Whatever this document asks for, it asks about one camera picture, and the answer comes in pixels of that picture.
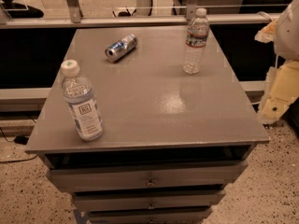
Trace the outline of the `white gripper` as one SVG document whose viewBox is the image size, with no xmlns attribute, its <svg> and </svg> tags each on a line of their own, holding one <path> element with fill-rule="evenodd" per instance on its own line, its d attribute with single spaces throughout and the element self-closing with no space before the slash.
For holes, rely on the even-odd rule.
<svg viewBox="0 0 299 224">
<path fill-rule="evenodd" d="M 271 21 L 254 37 L 256 41 L 274 41 L 276 21 Z M 266 75 L 264 94 L 258 106 L 261 124 L 278 121 L 299 98 L 299 62 L 286 61 L 280 68 L 271 67 Z"/>
</svg>

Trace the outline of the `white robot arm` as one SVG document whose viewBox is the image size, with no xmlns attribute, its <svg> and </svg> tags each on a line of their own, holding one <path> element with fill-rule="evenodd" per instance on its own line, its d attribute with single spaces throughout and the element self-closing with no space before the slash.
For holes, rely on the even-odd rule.
<svg viewBox="0 0 299 224">
<path fill-rule="evenodd" d="M 279 68 L 269 68 L 258 106 L 258 121 L 273 124 L 299 98 L 299 0 L 292 0 L 279 18 L 254 39 L 262 43 L 272 41 L 275 54 L 285 60 Z"/>
</svg>

